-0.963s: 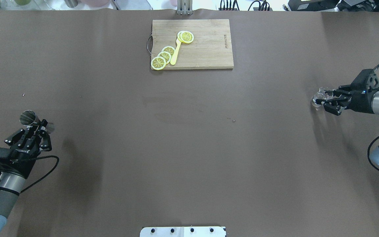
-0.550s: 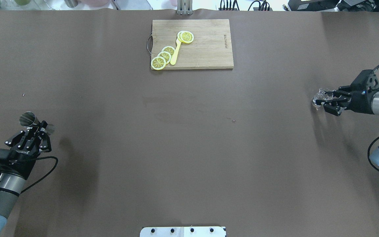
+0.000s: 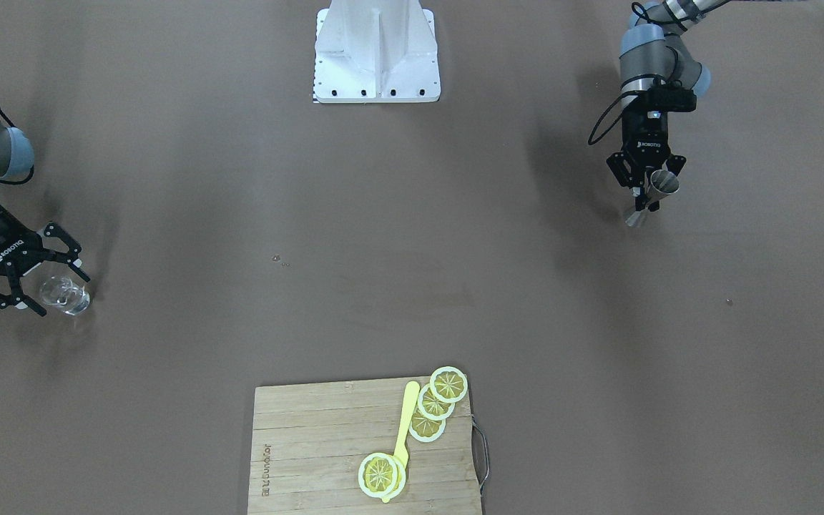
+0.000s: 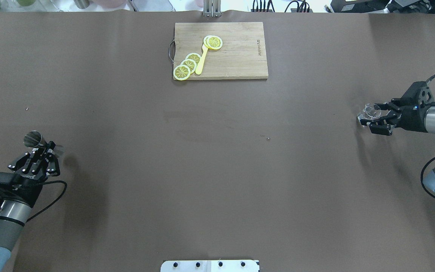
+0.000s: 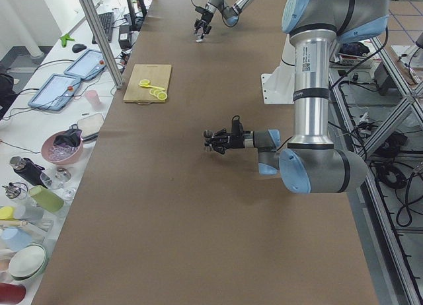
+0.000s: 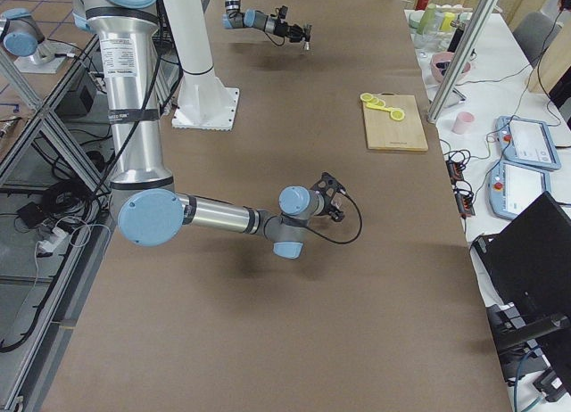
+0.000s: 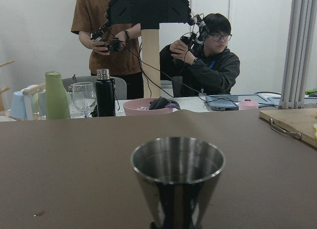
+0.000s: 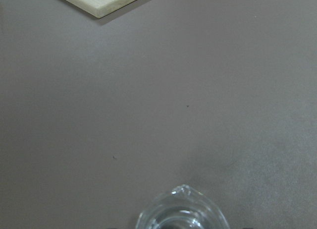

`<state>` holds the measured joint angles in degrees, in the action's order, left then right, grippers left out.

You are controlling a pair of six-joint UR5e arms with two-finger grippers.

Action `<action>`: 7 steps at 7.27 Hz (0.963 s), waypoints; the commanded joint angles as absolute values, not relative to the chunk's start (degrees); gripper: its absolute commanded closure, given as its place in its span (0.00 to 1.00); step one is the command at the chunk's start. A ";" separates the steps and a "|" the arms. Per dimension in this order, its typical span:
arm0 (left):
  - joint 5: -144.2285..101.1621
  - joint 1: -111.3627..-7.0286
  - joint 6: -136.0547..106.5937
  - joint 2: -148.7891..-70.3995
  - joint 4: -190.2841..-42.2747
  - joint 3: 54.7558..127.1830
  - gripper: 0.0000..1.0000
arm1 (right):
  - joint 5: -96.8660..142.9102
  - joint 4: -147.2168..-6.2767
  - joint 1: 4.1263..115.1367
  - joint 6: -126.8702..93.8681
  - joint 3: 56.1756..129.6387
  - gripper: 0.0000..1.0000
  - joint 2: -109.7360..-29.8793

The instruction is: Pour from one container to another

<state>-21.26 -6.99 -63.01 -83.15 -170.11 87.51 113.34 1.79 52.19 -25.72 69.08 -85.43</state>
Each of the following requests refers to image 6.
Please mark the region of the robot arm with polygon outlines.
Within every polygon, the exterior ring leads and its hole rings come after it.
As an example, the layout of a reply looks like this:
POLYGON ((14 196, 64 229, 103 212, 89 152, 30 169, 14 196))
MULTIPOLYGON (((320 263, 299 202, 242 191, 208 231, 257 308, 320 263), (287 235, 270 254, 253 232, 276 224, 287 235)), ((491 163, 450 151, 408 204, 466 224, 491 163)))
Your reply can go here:
POLYGON ((239 98, 215 73, 201 0, 74 0, 74 15, 99 39, 115 145, 106 176, 111 212, 132 243, 166 243, 192 224, 260 235, 276 255, 295 259, 312 218, 343 219, 334 198, 344 188, 328 174, 312 187, 285 188, 279 214, 176 192, 161 148, 161 57, 153 45, 161 21, 170 25, 180 68, 176 127, 229 130, 239 98))
POLYGON ((241 10, 241 0, 225 0, 225 13, 222 23, 225 29, 257 29, 262 31, 275 45, 279 45, 271 37, 281 37, 290 43, 304 43, 309 48, 311 25, 290 24, 286 21, 288 7, 282 5, 272 14, 248 9, 241 10))

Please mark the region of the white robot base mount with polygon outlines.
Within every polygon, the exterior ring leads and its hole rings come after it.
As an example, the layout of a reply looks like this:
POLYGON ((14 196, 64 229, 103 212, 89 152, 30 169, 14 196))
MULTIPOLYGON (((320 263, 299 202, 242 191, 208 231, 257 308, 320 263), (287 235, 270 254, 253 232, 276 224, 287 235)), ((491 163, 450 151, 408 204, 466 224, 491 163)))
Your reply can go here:
POLYGON ((229 131, 239 99, 215 73, 201 0, 163 0, 183 70, 172 126, 229 131))

